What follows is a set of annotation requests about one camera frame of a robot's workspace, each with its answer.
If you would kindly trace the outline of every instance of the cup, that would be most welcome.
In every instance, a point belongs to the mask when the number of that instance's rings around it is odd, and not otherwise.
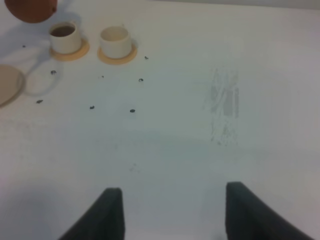
[[[51,48],[59,54],[72,54],[81,48],[80,31],[73,21],[53,25],[49,34]]]
[[[104,55],[111,59],[121,59],[132,50],[131,36],[122,26],[105,28],[100,34],[100,46]]]

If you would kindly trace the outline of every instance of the orange object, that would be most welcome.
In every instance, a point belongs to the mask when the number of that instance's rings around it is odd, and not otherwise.
[[[49,53],[51,57],[53,57],[55,60],[60,61],[60,62],[67,62],[67,61],[74,61],[77,59],[82,58],[84,55],[86,55],[89,52],[90,45],[88,41],[82,39],[82,45],[81,48],[70,54],[61,54],[56,51],[54,51],[52,48],[50,48]]]
[[[107,57],[102,52],[101,47],[99,47],[97,55],[98,55],[99,60],[101,62],[105,63],[105,64],[121,65],[121,64],[126,64],[126,63],[132,61],[137,56],[137,53],[138,53],[137,47],[134,44],[132,44],[131,52],[129,53],[128,56],[125,56],[123,58],[110,58],[110,57]]]
[[[57,11],[58,0],[4,0],[17,19],[26,23],[40,23]]]

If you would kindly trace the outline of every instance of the wooden coaster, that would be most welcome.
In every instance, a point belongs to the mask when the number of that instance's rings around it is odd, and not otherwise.
[[[86,40],[82,39],[81,48],[74,53],[61,54],[61,53],[54,51],[52,48],[50,48],[49,52],[50,52],[51,57],[53,57],[55,60],[60,61],[60,62],[67,62],[67,61],[74,61],[74,60],[82,58],[84,55],[87,54],[89,49],[90,49],[89,43]]]
[[[13,66],[0,65],[0,107],[11,103],[23,91],[24,74]]]
[[[126,64],[126,63],[130,62],[131,60],[133,60],[137,56],[137,52],[138,52],[138,50],[137,50],[136,46],[134,44],[132,44],[132,51],[129,53],[128,56],[125,56],[123,58],[107,57],[102,52],[101,47],[99,47],[97,54],[98,54],[98,58],[100,59],[100,61],[105,64],[121,65],[121,64]]]

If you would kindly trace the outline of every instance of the terracotta pot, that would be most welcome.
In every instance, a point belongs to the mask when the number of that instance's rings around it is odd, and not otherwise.
[[[4,0],[17,19],[26,23],[40,23],[57,11],[58,0]]]

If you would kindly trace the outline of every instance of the empty cup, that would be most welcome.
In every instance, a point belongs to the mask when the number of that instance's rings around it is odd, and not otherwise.
[[[122,26],[105,28],[100,34],[100,46],[105,56],[121,59],[132,51],[131,36]]]

